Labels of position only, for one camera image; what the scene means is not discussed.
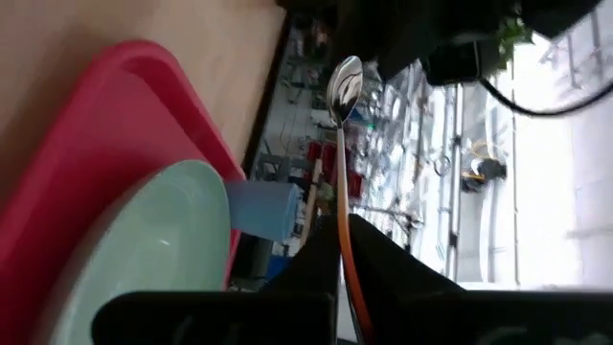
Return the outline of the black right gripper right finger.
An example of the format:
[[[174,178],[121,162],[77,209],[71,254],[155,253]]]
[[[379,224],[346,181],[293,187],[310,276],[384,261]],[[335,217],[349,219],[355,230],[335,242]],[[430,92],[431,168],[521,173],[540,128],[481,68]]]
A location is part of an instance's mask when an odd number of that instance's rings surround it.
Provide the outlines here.
[[[467,290],[350,215],[352,254],[377,344],[609,344],[612,296]]]

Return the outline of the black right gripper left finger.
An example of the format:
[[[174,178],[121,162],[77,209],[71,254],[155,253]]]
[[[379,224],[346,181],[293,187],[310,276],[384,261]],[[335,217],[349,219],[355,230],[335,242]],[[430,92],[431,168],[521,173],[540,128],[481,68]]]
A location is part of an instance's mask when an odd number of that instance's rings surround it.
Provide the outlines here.
[[[90,336],[101,345],[333,344],[339,260],[337,219],[322,216],[259,290],[126,293],[97,311]]]

